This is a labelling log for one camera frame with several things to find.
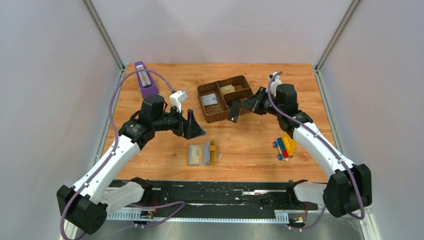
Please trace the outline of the black card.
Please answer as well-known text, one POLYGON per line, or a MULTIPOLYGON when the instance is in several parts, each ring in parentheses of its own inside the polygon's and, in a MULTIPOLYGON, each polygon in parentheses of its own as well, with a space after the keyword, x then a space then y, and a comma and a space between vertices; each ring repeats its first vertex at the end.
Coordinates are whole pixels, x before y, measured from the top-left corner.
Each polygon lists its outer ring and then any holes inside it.
POLYGON ((229 102, 229 113, 228 113, 227 120, 233 123, 237 123, 241 110, 242 110, 241 102, 238 99, 231 100, 229 102))

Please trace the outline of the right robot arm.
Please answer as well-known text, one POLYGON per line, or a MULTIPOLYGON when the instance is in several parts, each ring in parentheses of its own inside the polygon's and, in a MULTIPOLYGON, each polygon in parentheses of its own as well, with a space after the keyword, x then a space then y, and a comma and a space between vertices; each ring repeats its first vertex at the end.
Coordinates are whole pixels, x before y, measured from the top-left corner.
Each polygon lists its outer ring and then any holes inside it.
POLYGON ((258 115, 276 116, 279 127, 307 150, 327 176, 327 183, 292 183, 285 195, 290 208, 309 202, 326 207, 336 218, 350 215, 364 219, 365 207, 372 204, 371 170, 348 159, 321 134, 312 118, 299 109, 292 84, 278 85, 275 93, 261 87, 241 106, 258 115))

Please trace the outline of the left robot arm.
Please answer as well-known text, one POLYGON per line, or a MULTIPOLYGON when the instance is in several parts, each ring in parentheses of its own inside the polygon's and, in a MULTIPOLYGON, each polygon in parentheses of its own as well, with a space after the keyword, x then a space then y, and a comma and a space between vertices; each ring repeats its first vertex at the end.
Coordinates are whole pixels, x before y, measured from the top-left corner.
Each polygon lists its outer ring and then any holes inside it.
POLYGON ((183 116, 182 103, 188 98, 185 91, 175 91, 170 97, 170 111, 161 95, 145 97, 136 111, 122 127, 114 130, 115 140, 100 160, 73 186, 61 186, 56 193, 60 223, 72 223, 88 235, 104 224, 108 215, 133 203, 142 207, 153 201, 153 193, 145 180, 136 177, 112 191, 110 183, 121 169, 155 137, 156 132, 172 131, 187 140, 204 136, 194 112, 189 109, 183 116))

